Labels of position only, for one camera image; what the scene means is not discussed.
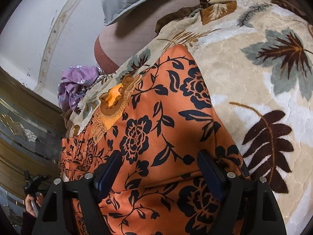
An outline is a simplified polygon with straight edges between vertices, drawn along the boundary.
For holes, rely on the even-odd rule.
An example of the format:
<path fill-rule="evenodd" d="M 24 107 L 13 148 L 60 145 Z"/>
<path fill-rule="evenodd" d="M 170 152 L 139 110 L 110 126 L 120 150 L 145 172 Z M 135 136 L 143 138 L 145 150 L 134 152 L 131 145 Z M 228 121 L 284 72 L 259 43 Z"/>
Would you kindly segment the person's left hand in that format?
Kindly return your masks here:
<path fill-rule="evenodd" d="M 35 193 L 34 197 L 30 194 L 27 194 L 24 201 L 26 211 L 37 218 L 39 214 L 38 208 L 43 205 L 43 201 L 44 197 L 42 193 Z"/>

